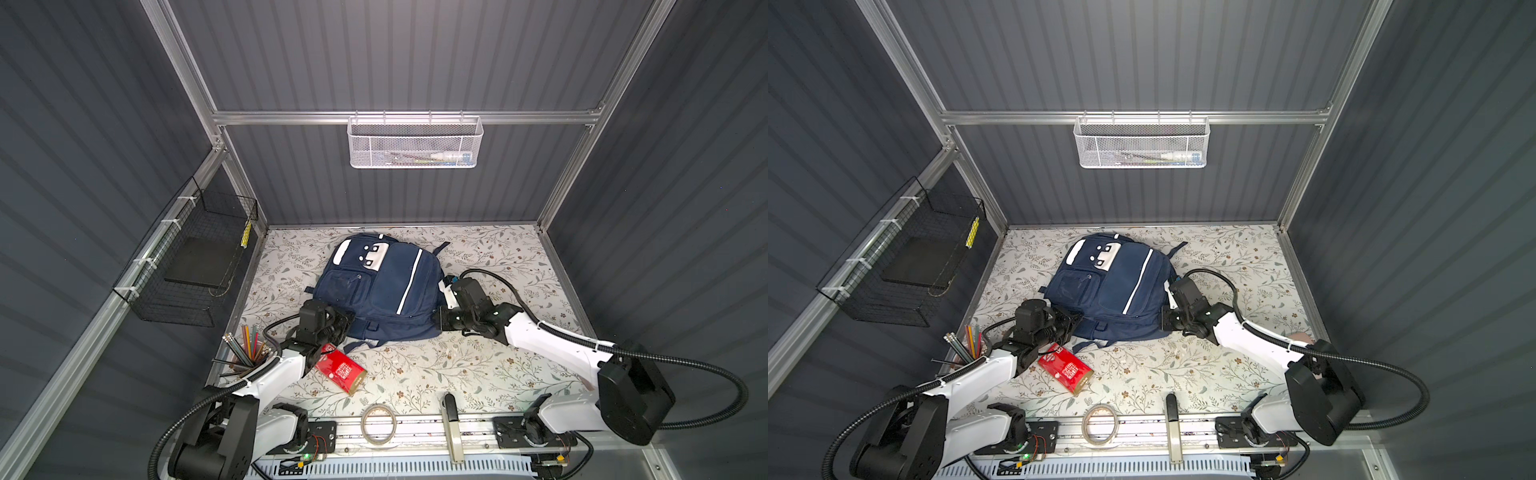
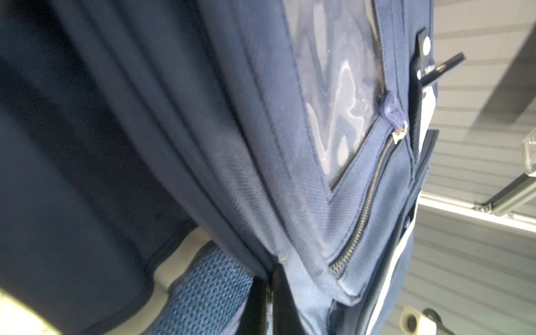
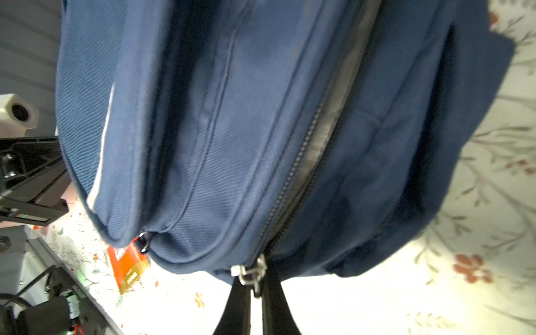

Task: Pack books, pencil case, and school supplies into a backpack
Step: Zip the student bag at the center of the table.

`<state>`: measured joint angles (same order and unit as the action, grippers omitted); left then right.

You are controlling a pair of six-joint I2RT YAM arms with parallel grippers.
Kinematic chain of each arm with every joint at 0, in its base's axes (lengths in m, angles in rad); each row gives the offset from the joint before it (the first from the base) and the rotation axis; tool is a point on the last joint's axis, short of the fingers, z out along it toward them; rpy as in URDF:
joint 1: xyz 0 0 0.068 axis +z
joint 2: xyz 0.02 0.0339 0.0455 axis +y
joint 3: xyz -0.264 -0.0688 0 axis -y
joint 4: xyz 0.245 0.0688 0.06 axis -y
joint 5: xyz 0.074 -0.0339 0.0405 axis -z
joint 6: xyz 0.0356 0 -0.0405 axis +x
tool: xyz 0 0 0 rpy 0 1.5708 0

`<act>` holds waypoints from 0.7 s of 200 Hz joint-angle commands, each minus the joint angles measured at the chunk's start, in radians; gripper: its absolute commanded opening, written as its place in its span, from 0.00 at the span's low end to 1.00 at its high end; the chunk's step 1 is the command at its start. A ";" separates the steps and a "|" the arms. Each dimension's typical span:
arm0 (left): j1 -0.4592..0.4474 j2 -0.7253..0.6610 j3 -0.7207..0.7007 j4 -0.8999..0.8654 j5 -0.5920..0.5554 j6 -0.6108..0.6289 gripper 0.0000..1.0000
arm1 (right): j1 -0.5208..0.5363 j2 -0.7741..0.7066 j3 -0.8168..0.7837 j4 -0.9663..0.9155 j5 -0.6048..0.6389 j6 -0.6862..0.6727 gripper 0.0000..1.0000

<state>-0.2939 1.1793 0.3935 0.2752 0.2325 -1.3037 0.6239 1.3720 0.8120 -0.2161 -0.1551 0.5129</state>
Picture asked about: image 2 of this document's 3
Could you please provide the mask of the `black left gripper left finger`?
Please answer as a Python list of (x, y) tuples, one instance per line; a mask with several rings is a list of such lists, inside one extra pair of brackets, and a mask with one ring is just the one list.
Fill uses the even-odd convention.
[(255, 278), (241, 315), (237, 335), (264, 335), (267, 331), (268, 284)]

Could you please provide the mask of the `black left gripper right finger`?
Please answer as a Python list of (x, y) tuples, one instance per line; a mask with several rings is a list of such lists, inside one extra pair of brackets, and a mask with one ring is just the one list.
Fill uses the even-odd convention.
[(303, 335), (297, 307), (283, 265), (278, 264), (272, 275), (273, 334)]

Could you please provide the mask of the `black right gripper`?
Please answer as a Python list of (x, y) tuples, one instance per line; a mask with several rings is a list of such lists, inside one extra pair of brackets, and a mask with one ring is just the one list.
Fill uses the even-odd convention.
[(454, 335), (446, 327), (441, 316), (432, 308), (422, 311), (406, 305), (399, 319), (399, 326), (405, 335)]

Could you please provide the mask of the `navy blue backpack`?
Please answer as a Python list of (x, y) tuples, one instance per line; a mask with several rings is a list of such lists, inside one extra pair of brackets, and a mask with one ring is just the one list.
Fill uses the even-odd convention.
[(438, 131), (432, 1), (3, 1), (1, 289), (61, 334), (379, 334)]

